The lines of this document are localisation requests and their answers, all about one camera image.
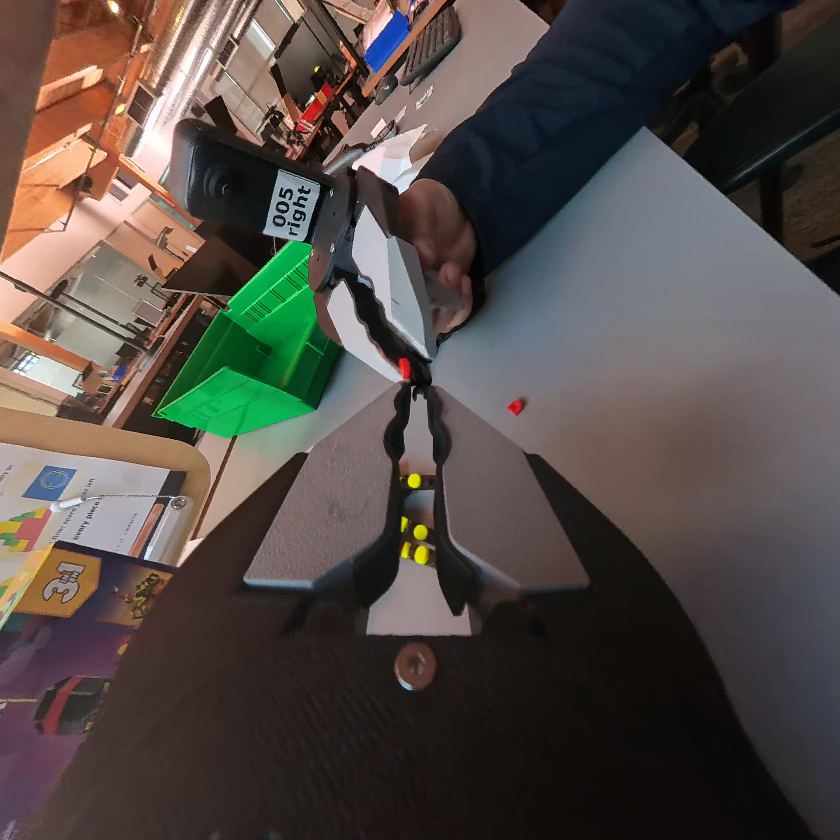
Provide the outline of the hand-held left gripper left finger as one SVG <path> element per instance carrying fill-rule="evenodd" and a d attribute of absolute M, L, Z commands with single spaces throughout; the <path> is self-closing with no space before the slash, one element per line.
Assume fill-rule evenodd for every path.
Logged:
<path fill-rule="evenodd" d="M 252 588 L 369 607 L 399 566 L 403 387 L 315 444 L 245 572 Z"/>

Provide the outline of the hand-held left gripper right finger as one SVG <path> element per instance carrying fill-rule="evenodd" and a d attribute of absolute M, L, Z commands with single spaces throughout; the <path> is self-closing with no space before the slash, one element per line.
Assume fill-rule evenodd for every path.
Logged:
<path fill-rule="evenodd" d="M 501 604 L 589 594 L 592 579 L 529 455 L 440 386 L 427 392 L 437 582 L 452 626 L 479 632 Z"/>

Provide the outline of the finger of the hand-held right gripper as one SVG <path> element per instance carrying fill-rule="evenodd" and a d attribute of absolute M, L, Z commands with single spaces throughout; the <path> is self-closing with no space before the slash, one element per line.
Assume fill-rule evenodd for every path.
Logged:
<path fill-rule="evenodd" d="M 394 320 L 385 279 L 333 279 L 325 312 L 343 348 L 391 382 L 404 382 L 398 369 L 410 357 Z"/>
<path fill-rule="evenodd" d="M 437 334 L 415 248 L 383 232 L 374 217 L 360 217 L 353 232 L 351 255 L 360 278 L 371 285 L 390 334 L 422 361 L 432 361 L 437 352 Z"/>

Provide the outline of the small red black lego assembly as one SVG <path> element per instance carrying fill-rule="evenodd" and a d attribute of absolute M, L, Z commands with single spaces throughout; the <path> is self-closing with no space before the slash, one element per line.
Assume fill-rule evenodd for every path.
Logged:
<path fill-rule="evenodd" d="M 426 399 L 432 385 L 429 364 L 425 360 L 406 356 L 399 360 L 398 369 L 402 380 L 412 388 L 412 399 L 416 401 L 419 396 Z"/>

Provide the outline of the black yellow lego spider model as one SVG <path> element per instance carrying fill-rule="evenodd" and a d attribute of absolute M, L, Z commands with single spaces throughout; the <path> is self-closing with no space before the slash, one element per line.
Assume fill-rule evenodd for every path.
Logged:
<path fill-rule="evenodd" d="M 412 494 L 420 491 L 434 490 L 434 477 L 420 473 L 410 473 L 400 477 L 404 501 Z M 415 564 L 433 566 L 435 564 L 436 538 L 432 525 L 412 519 L 405 513 L 400 518 L 400 546 L 401 559 L 411 560 Z"/>

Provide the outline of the person's right forearm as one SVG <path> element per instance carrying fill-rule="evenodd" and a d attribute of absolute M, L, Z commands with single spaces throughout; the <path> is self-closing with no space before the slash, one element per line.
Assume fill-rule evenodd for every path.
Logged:
<path fill-rule="evenodd" d="M 713 54 L 781 1 L 567 2 L 418 178 L 449 189 L 491 272 L 559 212 Z"/>

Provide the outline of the lego set box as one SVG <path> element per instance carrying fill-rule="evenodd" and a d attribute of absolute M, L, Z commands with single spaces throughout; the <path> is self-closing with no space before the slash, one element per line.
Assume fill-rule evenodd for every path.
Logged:
<path fill-rule="evenodd" d="M 93 728 L 175 567 L 54 542 L 2 585 L 1 835 L 16 838 Z"/>

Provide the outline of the person's right hand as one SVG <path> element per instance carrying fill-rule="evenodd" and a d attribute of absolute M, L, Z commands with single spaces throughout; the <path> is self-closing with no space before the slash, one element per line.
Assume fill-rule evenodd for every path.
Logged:
<path fill-rule="evenodd" d="M 465 211 L 445 185 L 418 178 L 399 196 L 396 232 L 463 302 L 461 310 L 433 310 L 438 337 L 460 329 L 487 299 L 476 231 Z"/>

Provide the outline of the black flat panel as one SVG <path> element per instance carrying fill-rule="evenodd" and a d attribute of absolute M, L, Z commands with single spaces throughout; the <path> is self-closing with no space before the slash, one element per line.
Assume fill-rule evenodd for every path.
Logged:
<path fill-rule="evenodd" d="M 197 233 L 203 244 L 170 273 L 163 289 L 231 298 L 274 255 L 272 239 L 245 227 L 202 222 Z"/>

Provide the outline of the white crumpled paper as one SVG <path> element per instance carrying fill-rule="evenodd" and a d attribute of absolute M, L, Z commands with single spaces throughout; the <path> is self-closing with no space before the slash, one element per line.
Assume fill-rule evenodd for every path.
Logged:
<path fill-rule="evenodd" d="M 434 152 L 434 131 L 429 132 L 424 124 L 385 141 L 381 149 L 375 173 L 404 193 Z"/>

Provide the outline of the green storage bin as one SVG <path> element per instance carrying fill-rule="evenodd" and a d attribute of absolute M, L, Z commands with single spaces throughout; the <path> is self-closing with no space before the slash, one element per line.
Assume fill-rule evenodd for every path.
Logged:
<path fill-rule="evenodd" d="M 155 417 L 232 438 L 319 407 L 341 349 L 319 327 L 311 251 L 290 241 L 229 300 Z"/>

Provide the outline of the small blue crate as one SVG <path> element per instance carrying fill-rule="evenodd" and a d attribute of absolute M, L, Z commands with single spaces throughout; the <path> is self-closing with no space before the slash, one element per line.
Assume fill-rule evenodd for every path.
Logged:
<path fill-rule="evenodd" d="M 373 28 L 365 27 L 363 31 L 364 61 L 372 71 L 384 67 L 410 32 L 410 24 L 402 12 L 390 8 L 387 11 L 391 13 L 387 21 L 382 17 Z"/>

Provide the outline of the wooden board with printed sheet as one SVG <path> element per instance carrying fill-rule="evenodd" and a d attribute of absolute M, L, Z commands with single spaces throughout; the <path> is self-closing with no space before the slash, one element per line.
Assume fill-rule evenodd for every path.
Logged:
<path fill-rule="evenodd" d="M 176 565 L 211 471 L 193 446 L 2 408 L 2 582 L 55 541 Z"/>

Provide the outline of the black keyboard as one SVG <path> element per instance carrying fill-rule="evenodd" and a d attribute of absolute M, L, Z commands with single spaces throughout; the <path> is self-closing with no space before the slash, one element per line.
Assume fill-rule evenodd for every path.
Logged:
<path fill-rule="evenodd" d="M 427 77 L 459 45 L 462 27 L 453 2 L 445 5 L 406 52 L 402 87 Z"/>

